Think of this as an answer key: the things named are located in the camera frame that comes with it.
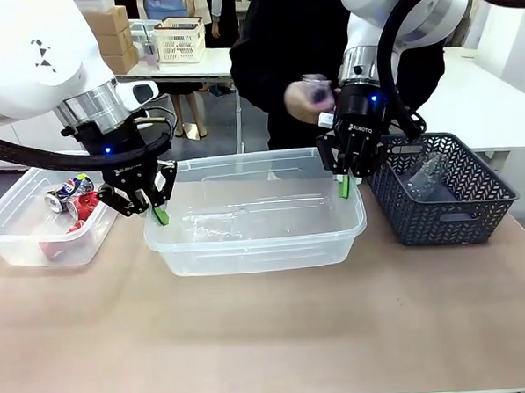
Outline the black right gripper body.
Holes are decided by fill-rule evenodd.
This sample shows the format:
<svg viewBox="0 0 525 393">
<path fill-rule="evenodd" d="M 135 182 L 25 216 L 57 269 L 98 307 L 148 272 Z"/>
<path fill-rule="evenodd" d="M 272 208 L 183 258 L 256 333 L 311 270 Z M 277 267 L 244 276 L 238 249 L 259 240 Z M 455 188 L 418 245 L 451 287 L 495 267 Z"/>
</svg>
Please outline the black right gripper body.
<svg viewBox="0 0 525 393">
<path fill-rule="evenodd" d="M 333 122 L 339 153 L 355 176 L 356 157 L 366 146 L 382 143 L 386 99 L 378 85 L 345 83 Z"/>
</svg>

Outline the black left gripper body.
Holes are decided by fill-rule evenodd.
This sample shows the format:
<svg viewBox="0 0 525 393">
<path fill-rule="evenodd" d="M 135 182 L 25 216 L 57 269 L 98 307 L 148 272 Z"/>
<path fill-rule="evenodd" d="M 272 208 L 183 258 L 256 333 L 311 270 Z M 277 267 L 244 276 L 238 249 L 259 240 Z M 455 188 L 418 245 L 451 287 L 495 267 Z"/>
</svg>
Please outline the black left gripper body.
<svg viewBox="0 0 525 393">
<path fill-rule="evenodd" d="M 85 156 L 66 156 L 65 166 L 100 171 L 107 184 L 127 194 L 154 193 L 159 166 L 157 141 L 143 138 L 137 125 L 139 114 L 129 115 L 106 131 L 96 121 L 64 126 L 62 134 L 73 137 L 87 152 Z"/>
</svg>

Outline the person's right hand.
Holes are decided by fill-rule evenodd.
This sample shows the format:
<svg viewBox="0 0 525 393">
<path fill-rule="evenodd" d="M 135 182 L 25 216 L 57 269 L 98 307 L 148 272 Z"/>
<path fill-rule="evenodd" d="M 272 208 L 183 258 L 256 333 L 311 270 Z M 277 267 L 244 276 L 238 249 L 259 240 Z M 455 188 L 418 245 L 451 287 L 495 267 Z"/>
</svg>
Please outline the person's right hand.
<svg viewBox="0 0 525 393">
<path fill-rule="evenodd" d="M 303 75 L 284 91 L 286 111 L 307 124 L 317 124 L 322 113 L 333 113 L 340 88 L 323 75 Z"/>
</svg>

